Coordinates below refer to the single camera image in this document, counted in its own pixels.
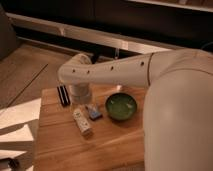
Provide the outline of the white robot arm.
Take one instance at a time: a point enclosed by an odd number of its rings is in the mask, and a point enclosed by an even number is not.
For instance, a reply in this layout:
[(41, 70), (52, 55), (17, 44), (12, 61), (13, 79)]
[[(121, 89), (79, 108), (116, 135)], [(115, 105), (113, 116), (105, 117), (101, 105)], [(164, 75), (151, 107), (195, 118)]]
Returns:
[(148, 89), (143, 110), (146, 171), (213, 171), (213, 54), (180, 49), (93, 64), (73, 56), (58, 71), (74, 99), (88, 85)]

